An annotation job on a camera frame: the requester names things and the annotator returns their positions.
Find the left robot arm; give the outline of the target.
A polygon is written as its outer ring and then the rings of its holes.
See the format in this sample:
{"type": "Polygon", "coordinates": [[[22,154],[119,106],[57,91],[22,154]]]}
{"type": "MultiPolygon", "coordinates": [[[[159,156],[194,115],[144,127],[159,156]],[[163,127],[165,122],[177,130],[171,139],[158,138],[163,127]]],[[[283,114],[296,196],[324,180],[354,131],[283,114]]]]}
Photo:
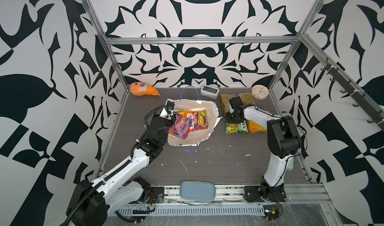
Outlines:
{"type": "Polygon", "coordinates": [[[136,141],[131,153],[106,174],[89,182],[79,182],[66,210],[64,226],[102,226],[107,218],[124,205],[144,202],[151,185],[141,177],[132,178],[162,152],[169,129],[176,121],[175,113],[155,115],[136,141]]]}

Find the blue checkered paper bag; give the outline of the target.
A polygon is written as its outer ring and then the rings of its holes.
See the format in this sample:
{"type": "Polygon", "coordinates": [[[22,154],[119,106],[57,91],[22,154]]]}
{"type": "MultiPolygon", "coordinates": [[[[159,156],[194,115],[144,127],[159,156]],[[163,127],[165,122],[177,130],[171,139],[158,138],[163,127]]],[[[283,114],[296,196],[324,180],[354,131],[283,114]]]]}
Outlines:
{"type": "Polygon", "coordinates": [[[176,114],[175,125],[170,128],[168,136],[168,143],[171,146],[182,147],[183,150],[189,146],[199,147],[202,142],[211,137],[221,120],[216,103],[201,98],[205,96],[217,99],[219,89],[204,85],[196,92],[195,100],[183,98],[183,93],[181,93],[178,100],[168,99],[166,101],[176,114]]]}

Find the yellow orange candy bag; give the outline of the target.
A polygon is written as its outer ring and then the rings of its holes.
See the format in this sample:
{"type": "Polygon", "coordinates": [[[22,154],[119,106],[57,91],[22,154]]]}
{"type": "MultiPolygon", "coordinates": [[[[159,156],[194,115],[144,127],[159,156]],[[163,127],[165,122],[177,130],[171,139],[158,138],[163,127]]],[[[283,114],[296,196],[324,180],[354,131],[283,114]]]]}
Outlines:
{"type": "Polygon", "coordinates": [[[253,121],[248,120],[247,124],[248,124],[248,132],[249,133],[266,133],[267,132],[266,128],[262,127],[261,125],[255,123],[253,121]]]}

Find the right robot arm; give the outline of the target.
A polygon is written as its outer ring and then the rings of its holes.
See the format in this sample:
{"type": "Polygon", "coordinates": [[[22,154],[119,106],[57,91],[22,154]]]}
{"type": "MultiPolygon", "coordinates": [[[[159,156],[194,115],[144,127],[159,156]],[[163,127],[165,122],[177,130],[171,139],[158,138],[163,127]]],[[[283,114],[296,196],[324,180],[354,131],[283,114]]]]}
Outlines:
{"type": "Polygon", "coordinates": [[[267,130],[267,143],[271,151],[269,165],[259,189],[254,190],[257,195],[252,196],[253,190],[246,190],[245,198],[248,201],[257,198],[270,200],[283,192],[288,164],[303,147],[298,127],[292,117],[278,116],[255,105],[246,104],[239,96],[231,98],[229,103],[232,110],[226,113],[228,123],[240,124],[249,120],[267,130]]]}

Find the beige alarm clock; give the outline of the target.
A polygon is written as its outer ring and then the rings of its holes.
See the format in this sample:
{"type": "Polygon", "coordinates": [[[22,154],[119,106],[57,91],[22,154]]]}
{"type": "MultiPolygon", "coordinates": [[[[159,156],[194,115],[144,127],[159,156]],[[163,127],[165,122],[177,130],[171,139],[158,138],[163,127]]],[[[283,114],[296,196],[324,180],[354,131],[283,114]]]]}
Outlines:
{"type": "Polygon", "coordinates": [[[251,94],[258,100],[264,100],[269,95],[269,89],[263,85],[255,85],[252,87],[251,94]]]}

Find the small circuit board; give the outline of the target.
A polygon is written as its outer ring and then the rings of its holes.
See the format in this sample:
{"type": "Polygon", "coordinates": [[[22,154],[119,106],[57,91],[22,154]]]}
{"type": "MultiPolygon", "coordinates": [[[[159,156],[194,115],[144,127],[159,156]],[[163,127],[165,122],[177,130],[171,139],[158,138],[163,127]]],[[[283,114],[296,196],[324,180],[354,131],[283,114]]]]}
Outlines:
{"type": "Polygon", "coordinates": [[[280,204],[277,204],[274,207],[264,208],[264,219],[268,222],[274,222],[280,218],[283,214],[283,207],[280,204]]]}

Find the purple black cherry candy bag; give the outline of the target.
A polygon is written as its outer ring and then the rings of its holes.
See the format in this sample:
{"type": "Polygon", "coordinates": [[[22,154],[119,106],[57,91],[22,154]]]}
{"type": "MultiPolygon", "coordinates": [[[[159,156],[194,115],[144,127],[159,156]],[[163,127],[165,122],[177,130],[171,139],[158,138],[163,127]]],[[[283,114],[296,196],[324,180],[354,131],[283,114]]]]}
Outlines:
{"type": "Polygon", "coordinates": [[[175,117],[175,124],[169,129],[169,134],[180,139],[186,139],[192,125],[192,119],[179,113],[175,113],[175,117]]]}

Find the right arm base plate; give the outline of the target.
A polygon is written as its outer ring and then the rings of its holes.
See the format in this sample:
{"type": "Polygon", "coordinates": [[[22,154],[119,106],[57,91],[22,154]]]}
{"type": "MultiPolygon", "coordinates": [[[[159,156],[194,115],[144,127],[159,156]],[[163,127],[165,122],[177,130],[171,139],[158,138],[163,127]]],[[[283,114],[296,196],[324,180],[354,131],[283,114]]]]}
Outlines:
{"type": "Polygon", "coordinates": [[[269,185],[261,186],[245,186],[244,199],[249,203],[254,202],[284,202],[286,200],[286,192],[284,185],[270,187],[269,185]]]}

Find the white digital clock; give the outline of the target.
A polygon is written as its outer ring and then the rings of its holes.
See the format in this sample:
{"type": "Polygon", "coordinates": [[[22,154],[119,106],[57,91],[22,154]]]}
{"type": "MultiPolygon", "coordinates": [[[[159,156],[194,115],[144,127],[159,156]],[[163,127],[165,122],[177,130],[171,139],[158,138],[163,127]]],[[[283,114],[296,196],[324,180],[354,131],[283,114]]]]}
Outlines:
{"type": "Polygon", "coordinates": [[[212,99],[217,99],[219,92],[220,92],[220,89],[218,87],[209,86],[209,85],[204,85],[200,91],[201,95],[212,98],[212,99]]]}

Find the black hook rail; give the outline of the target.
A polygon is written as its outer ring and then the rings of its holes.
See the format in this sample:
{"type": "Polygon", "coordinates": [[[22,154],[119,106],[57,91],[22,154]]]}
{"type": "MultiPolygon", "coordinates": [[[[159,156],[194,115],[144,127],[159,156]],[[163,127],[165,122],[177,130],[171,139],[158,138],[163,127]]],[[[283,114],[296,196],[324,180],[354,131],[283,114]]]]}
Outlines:
{"type": "Polygon", "coordinates": [[[353,107],[362,108],[362,110],[370,117],[368,124],[376,124],[384,131],[384,110],[383,108],[358,85],[341,66],[334,64],[328,57],[326,58],[326,66],[322,72],[330,74],[331,82],[337,82],[341,87],[341,93],[352,97],[355,101],[353,107]]]}

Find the orange Fox's fruits candy bag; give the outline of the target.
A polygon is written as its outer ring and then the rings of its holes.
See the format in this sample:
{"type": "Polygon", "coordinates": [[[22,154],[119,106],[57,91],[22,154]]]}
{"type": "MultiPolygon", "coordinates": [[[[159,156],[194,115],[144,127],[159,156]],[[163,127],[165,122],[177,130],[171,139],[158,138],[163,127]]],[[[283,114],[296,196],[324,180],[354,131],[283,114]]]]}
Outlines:
{"type": "Polygon", "coordinates": [[[205,130],[208,127],[207,111],[185,111],[185,116],[192,120],[189,132],[205,130]]]}

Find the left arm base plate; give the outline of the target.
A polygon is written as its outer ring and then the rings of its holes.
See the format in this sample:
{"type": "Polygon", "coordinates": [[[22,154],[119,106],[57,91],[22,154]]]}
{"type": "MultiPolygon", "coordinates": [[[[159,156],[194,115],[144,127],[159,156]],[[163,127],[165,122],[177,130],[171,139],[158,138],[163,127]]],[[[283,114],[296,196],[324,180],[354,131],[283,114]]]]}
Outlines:
{"type": "Polygon", "coordinates": [[[165,195],[164,187],[151,187],[150,193],[146,199],[147,204],[157,204],[163,201],[165,195]]]}

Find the light green container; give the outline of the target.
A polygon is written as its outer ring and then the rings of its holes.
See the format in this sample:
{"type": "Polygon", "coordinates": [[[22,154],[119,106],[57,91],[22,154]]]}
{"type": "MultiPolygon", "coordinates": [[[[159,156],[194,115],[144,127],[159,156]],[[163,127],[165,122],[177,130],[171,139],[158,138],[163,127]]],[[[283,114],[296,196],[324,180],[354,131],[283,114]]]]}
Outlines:
{"type": "Polygon", "coordinates": [[[294,168],[294,157],[289,158],[288,164],[287,164],[287,171],[292,171],[294,168]]]}

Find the orange plush toy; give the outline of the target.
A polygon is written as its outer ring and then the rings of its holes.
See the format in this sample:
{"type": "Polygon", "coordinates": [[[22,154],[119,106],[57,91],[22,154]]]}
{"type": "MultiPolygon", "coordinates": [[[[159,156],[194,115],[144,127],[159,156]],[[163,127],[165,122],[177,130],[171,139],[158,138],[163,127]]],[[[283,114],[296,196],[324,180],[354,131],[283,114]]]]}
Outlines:
{"type": "Polygon", "coordinates": [[[156,88],[142,82],[134,82],[127,85],[129,91],[136,96],[152,95],[160,96],[160,93],[156,88]]]}

